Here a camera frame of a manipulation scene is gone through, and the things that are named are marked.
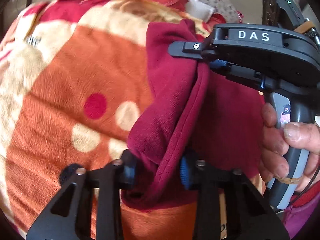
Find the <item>person's right hand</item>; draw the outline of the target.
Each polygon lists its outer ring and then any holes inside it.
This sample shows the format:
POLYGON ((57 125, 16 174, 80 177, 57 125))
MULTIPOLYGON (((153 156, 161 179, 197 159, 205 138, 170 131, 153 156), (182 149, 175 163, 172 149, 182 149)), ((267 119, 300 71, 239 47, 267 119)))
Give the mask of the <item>person's right hand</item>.
POLYGON ((277 113, 269 103, 263 105, 261 116, 264 121, 260 141, 261 161, 259 173, 265 182, 273 177, 289 176, 289 163, 284 158, 290 147, 309 152, 308 161, 296 191, 303 191, 319 167, 319 127, 315 124, 290 122, 277 129, 277 113))

